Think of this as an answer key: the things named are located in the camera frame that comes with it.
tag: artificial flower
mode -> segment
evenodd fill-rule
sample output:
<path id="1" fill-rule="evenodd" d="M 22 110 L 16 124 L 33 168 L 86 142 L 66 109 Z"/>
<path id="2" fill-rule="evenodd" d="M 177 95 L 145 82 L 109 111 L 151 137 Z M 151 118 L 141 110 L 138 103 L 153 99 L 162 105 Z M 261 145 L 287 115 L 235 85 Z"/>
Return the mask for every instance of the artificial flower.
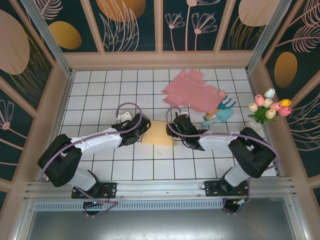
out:
<path id="1" fill-rule="evenodd" d="M 283 99 L 280 101 L 280 103 L 282 107 L 288 107 L 292 104 L 292 102 L 289 99 Z"/>
<path id="2" fill-rule="evenodd" d="M 268 99 L 272 99 L 275 96 L 276 90 L 269 88 L 268 91 L 264 93 L 264 96 Z"/>
<path id="3" fill-rule="evenodd" d="M 288 106 L 284 106 L 279 110 L 279 114 L 282 117 L 286 117 L 291 113 L 292 109 Z"/>
<path id="4" fill-rule="evenodd" d="M 270 105 L 273 103 L 273 101 L 270 99 L 270 98 L 266 98 L 265 100 L 264 100 L 264 104 L 263 104 L 263 106 L 265 107 L 265 108 L 268 108 L 268 107 L 270 107 Z"/>
<path id="5" fill-rule="evenodd" d="M 276 116 L 276 114 L 276 110 L 269 109 L 268 111 L 266 111 L 265 116 L 267 119 L 273 119 Z"/>
<path id="6" fill-rule="evenodd" d="M 274 109 L 276 111 L 279 111 L 281 108 L 281 102 L 275 102 L 270 105 L 270 109 Z"/>
<path id="7" fill-rule="evenodd" d="M 263 104 L 265 104 L 265 99 L 262 95 L 258 94 L 257 96 L 255 96 L 255 103 L 261 107 Z"/>
<path id="8" fill-rule="evenodd" d="M 256 112 L 258 110 L 258 105 L 254 102 L 254 103 L 250 103 L 249 105 L 249 109 L 251 112 Z"/>

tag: blue toy trowel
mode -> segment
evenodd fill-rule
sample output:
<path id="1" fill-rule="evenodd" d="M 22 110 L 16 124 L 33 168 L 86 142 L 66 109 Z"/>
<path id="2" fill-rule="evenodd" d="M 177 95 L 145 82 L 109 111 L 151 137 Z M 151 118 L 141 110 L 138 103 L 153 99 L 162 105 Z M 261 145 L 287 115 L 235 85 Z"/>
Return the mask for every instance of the blue toy trowel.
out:
<path id="1" fill-rule="evenodd" d="M 228 119 L 232 116 L 232 114 L 234 113 L 234 111 L 231 108 L 227 108 L 224 110 L 219 110 L 216 112 L 216 117 L 212 118 L 208 121 L 204 121 L 201 123 L 201 126 L 203 128 L 207 127 L 208 125 L 215 123 L 216 121 L 220 121 L 222 123 L 225 123 L 226 121 L 228 121 Z"/>

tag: yellow tulip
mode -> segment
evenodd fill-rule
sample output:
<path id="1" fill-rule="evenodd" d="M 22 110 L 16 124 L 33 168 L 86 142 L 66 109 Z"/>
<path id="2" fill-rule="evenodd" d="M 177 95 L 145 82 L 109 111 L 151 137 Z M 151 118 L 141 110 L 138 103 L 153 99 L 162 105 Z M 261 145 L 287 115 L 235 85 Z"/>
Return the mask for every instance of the yellow tulip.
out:
<path id="1" fill-rule="evenodd" d="M 289 99 L 283 99 L 280 101 L 280 103 L 282 107 L 288 107 L 292 104 L 292 102 Z"/>

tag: white tile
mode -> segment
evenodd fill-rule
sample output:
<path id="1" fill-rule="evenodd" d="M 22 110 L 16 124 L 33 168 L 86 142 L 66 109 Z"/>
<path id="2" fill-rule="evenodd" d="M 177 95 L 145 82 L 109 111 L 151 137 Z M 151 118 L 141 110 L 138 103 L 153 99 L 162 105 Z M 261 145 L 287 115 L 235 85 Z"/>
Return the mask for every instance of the white tile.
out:
<path id="1" fill-rule="evenodd" d="M 77 169 L 81 169 L 82 171 L 87 172 L 88 170 L 92 170 L 93 161 L 80 161 Z"/>
<path id="2" fill-rule="evenodd" d="M 104 83 L 106 81 L 107 71 L 92 71 L 90 83 Z"/>
<path id="3" fill-rule="evenodd" d="M 172 146 L 160 146 L 154 145 L 154 159 L 173 159 L 173 148 Z"/>
<path id="4" fill-rule="evenodd" d="M 247 73 L 244 68 L 231 69 L 233 80 L 247 80 Z"/>
<path id="5" fill-rule="evenodd" d="M 205 85 L 211 85 L 214 86 L 219 90 L 219 85 L 217 80 L 207 80 Z"/>
<path id="6" fill-rule="evenodd" d="M 190 116 L 190 120 L 191 122 L 194 123 L 202 123 L 204 122 L 204 115 L 206 115 L 205 112 L 196 112 L 192 109 L 189 109 L 189 116 Z"/>
<path id="7" fill-rule="evenodd" d="M 153 110 L 153 120 L 166 121 L 166 113 L 169 108 L 156 108 Z M 171 121 L 171 111 L 168 113 L 168 120 Z"/>
<path id="8" fill-rule="evenodd" d="M 108 70 L 106 71 L 106 82 L 121 82 L 121 70 Z"/>
<path id="9" fill-rule="evenodd" d="M 102 99 L 102 109 L 117 109 L 119 106 L 118 95 L 104 95 Z"/>
<path id="10" fill-rule="evenodd" d="M 226 125 L 228 126 L 229 133 L 240 132 L 245 127 L 243 122 L 228 122 Z"/>
<path id="11" fill-rule="evenodd" d="M 233 110 L 233 114 L 226 122 L 227 123 L 243 122 L 244 119 L 242 118 L 240 107 L 232 107 L 232 110 Z"/>
<path id="12" fill-rule="evenodd" d="M 241 112 L 243 115 L 243 120 L 245 122 L 250 122 L 252 120 L 252 118 L 248 117 L 248 115 L 253 114 L 252 111 L 250 111 L 249 107 L 241 107 Z"/>
<path id="13" fill-rule="evenodd" d="M 85 96 L 87 95 L 88 83 L 74 83 L 70 96 Z"/>
<path id="14" fill-rule="evenodd" d="M 152 180 L 154 179 L 153 160 L 133 161 L 133 180 Z"/>
<path id="15" fill-rule="evenodd" d="M 231 106 L 234 102 L 235 104 L 233 105 L 233 107 L 239 107 L 238 96 L 236 93 L 226 93 L 225 96 L 227 96 L 227 98 L 223 100 L 222 103 L 226 104 L 226 102 L 231 99 L 231 101 L 226 105 L 227 107 Z"/>
<path id="16" fill-rule="evenodd" d="M 172 81 L 181 72 L 181 69 L 169 69 L 169 80 Z"/>
<path id="17" fill-rule="evenodd" d="M 153 81 L 169 81 L 168 69 L 153 70 Z"/>
<path id="18" fill-rule="evenodd" d="M 87 95 L 103 95 L 105 84 L 102 82 L 90 83 Z"/>
<path id="19" fill-rule="evenodd" d="M 170 105 L 165 103 L 163 99 L 166 98 L 167 95 L 158 94 L 153 96 L 153 104 L 155 109 L 169 109 Z"/>
<path id="20" fill-rule="evenodd" d="M 169 81 L 155 81 L 153 82 L 154 94 L 163 94 L 163 90 L 169 85 Z"/>
<path id="21" fill-rule="evenodd" d="M 232 80 L 230 69 L 216 69 L 215 72 L 218 80 Z"/>
<path id="22" fill-rule="evenodd" d="M 203 80 L 217 80 L 214 69 L 200 69 L 200 72 L 204 74 Z"/>
<path id="23" fill-rule="evenodd" d="M 120 95 L 119 106 L 124 103 L 136 103 L 136 95 Z M 121 109 L 136 109 L 134 105 L 127 104 L 121 107 Z"/>
<path id="24" fill-rule="evenodd" d="M 77 138 L 80 126 L 62 126 L 61 134 L 65 134 L 68 138 Z"/>
<path id="25" fill-rule="evenodd" d="M 154 107 L 154 96 L 153 95 L 137 95 L 136 104 L 141 109 L 152 109 Z"/>
<path id="26" fill-rule="evenodd" d="M 213 158 L 195 159 L 194 165 L 197 179 L 215 179 L 217 177 Z"/>
<path id="27" fill-rule="evenodd" d="M 120 94 L 137 94 L 137 82 L 122 82 Z"/>
<path id="28" fill-rule="evenodd" d="M 116 122 L 116 110 L 101 110 L 99 125 L 112 125 Z"/>
<path id="29" fill-rule="evenodd" d="M 92 172 L 101 181 L 110 181 L 112 174 L 112 161 L 93 161 Z"/>
<path id="30" fill-rule="evenodd" d="M 80 125 L 82 113 L 82 110 L 66 111 L 63 125 Z"/>
<path id="31" fill-rule="evenodd" d="M 234 81 L 218 81 L 220 91 L 223 90 L 227 93 L 235 93 Z"/>
<path id="32" fill-rule="evenodd" d="M 212 150 L 200 151 L 193 150 L 193 156 L 195 159 L 213 158 L 214 154 Z"/>
<path id="33" fill-rule="evenodd" d="M 136 142 L 134 144 L 134 160 L 153 159 L 154 146 L 152 144 L 145 144 Z"/>
<path id="34" fill-rule="evenodd" d="M 137 94 L 153 94 L 154 83 L 152 81 L 138 82 Z"/>
<path id="35" fill-rule="evenodd" d="M 120 82 L 106 82 L 103 95 L 119 95 L 120 85 Z"/>
<path id="36" fill-rule="evenodd" d="M 98 125 L 95 126 L 80 126 L 79 137 L 85 137 L 98 132 Z"/>
<path id="37" fill-rule="evenodd" d="M 248 107 L 251 103 L 255 102 L 255 99 L 252 93 L 238 93 L 237 95 L 238 95 L 240 107 Z"/>
<path id="38" fill-rule="evenodd" d="M 153 70 L 138 70 L 138 82 L 152 82 L 153 80 Z"/>
<path id="39" fill-rule="evenodd" d="M 122 82 L 136 82 L 138 70 L 122 70 Z"/>
<path id="40" fill-rule="evenodd" d="M 176 141 L 176 145 L 173 147 L 174 159 L 193 159 L 193 151 L 183 145 L 182 141 Z"/>
<path id="41" fill-rule="evenodd" d="M 69 97 L 67 110 L 83 110 L 85 106 L 86 96 L 71 96 Z"/>
<path id="42" fill-rule="evenodd" d="M 209 126 L 210 131 L 213 133 L 227 133 L 227 124 L 222 122 L 215 122 L 210 124 Z"/>
<path id="43" fill-rule="evenodd" d="M 132 180 L 134 161 L 113 161 L 112 180 Z"/>
<path id="44" fill-rule="evenodd" d="M 81 125 L 98 125 L 100 110 L 84 110 Z"/>
<path id="45" fill-rule="evenodd" d="M 101 109 L 102 96 L 87 96 L 84 109 Z"/>
<path id="46" fill-rule="evenodd" d="M 134 159 L 134 145 L 117 147 L 114 150 L 114 160 L 132 160 Z"/>
<path id="47" fill-rule="evenodd" d="M 234 159 L 231 158 L 215 158 L 216 177 L 221 178 L 226 171 L 235 166 Z"/>
<path id="48" fill-rule="evenodd" d="M 248 80 L 234 81 L 234 85 L 237 93 L 251 93 L 251 88 Z"/>
<path id="49" fill-rule="evenodd" d="M 173 160 L 154 160 L 154 179 L 174 179 L 174 161 Z"/>
<path id="50" fill-rule="evenodd" d="M 174 160 L 175 179 L 194 179 L 195 164 L 193 159 Z"/>
<path id="51" fill-rule="evenodd" d="M 88 83 L 90 79 L 91 71 L 76 71 L 74 77 L 74 83 Z"/>

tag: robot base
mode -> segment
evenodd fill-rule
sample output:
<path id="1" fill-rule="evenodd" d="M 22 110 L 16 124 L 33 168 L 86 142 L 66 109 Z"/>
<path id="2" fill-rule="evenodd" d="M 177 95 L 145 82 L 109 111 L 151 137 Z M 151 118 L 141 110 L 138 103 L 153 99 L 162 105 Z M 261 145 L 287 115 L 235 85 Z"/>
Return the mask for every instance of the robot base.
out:
<path id="1" fill-rule="evenodd" d="M 116 182 L 102 182 L 99 185 L 99 190 L 92 191 L 91 189 L 89 191 L 84 191 L 89 196 L 95 198 L 95 199 L 115 199 L 116 193 L 117 193 L 117 183 Z M 84 196 L 81 192 L 79 192 L 75 187 L 72 189 L 71 194 L 72 199 L 88 199 L 86 196 Z"/>

